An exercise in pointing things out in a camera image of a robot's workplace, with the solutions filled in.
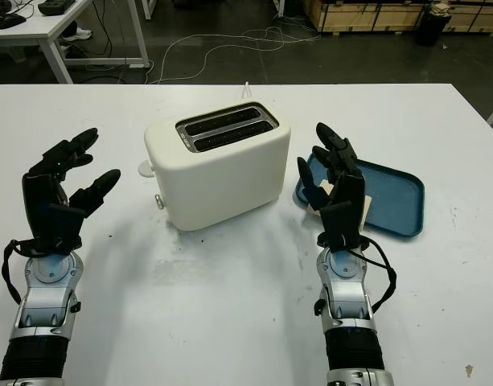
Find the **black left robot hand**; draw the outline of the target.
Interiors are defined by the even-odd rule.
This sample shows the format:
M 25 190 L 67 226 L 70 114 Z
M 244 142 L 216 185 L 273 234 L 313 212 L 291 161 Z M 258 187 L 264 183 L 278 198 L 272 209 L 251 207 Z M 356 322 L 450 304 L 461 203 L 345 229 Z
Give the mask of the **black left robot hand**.
M 22 178 L 23 198 L 32 238 L 19 243 L 27 256 L 68 255 L 81 247 L 80 230 L 85 219 L 103 203 L 121 177 L 112 169 L 92 185 L 66 195 L 61 183 L 69 170 L 92 161 L 87 150 L 98 139 L 96 128 L 72 140 L 63 140 L 42 155 Z

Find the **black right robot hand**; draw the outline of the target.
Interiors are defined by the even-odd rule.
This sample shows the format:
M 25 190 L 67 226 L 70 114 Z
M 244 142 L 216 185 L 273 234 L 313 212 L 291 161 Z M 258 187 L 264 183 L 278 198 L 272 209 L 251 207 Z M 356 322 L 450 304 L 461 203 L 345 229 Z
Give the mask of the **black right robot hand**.
M 347 138 L 341 138 L 331 127 L 319 122 L 316 134 L 322 145 L 312 154 L 326 168 L 331 192 L 314 182 L 309 163 L 298 158 L 298 172 L 308 204 L 321 215 L 328 232 L 357 233 L 364 213 L 365 181 L 356 165 L 356 154 Z

